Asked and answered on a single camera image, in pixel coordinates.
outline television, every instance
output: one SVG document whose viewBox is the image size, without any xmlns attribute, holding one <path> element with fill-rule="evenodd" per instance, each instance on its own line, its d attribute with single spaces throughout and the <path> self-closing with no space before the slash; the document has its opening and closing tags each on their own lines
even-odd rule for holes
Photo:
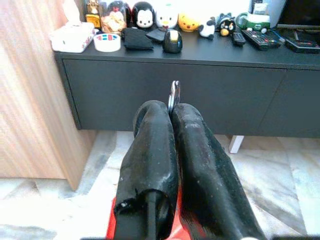
<svg viewBox="0 0 320 240">
<path fill-rule="evenodd" d="M 277 28 L 320 30 L 320 0 L 287 0 Z"/>
</svg>

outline white tissue box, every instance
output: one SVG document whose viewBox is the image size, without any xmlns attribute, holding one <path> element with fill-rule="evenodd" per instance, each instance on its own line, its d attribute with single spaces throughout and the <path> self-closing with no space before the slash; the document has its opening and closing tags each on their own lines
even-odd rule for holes
<svg viewBox="0 0 320 240">
<path fill-rule="evenodd" d="M 81 22 L 78 25 L 68 22 L 50 34 L 52 49 L 65 53 L 82 53 L 95 35 L 92 22 Z"/>
</svg>

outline black remote control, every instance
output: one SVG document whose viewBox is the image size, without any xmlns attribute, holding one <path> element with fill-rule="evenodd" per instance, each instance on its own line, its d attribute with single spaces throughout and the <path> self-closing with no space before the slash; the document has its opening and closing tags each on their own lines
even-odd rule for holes
<svg viewBox="0 0 320 240">
<path fill-rule="evenodd" d="M 320 46 L 313 41 L 308 40 L 295 40 L 293 38 L 287 38 L 285 45 L 299 54 L 318 54 L 320 53 Z"/>
<path fill-rule="evenodd" d="M 244 37 L 259 50 L 267 51 L 268 49 L 275 49 L 281 46 L 276 39 L 269 37 L 260 31 L 242 30 L 242 33 Z"/>
<path fill-rule="evenodd" d="M 234 32 L 232 35 L 232 42 L 234 45 L 242 47 L 245 45 L 246 40 L 240 32 Z"/>
</svg>

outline white cabinet leg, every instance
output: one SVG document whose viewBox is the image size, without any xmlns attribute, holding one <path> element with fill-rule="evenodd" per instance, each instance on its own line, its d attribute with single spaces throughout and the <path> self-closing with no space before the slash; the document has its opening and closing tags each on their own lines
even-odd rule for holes
<svg viewBox="0 0 320 240">
<path fill-rule="evenodd" d="M 238 152 L 244 138 L 245 136 L 240 136 L 240 135 L 232 136 L 232 139 L 229 145 L 229 151 L 231 154 L 236 154 Z"/>
</svg>

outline marble floor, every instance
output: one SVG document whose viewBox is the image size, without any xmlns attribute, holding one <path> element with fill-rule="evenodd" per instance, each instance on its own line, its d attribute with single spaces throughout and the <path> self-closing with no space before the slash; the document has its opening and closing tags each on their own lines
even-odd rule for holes
<svg viewBox="0 0 320 240">
<path fill-rule="evenodd" d="M 227 150 L 231 137 L 216 137 Z M 132 141 L 100 131 L 77 191 L 62 179 L 0 179 L 0 239 L 104 237 Z M 229 155 L 268 239 L 320 235 L 320 139 L 246 136 Z"/>
</svg>

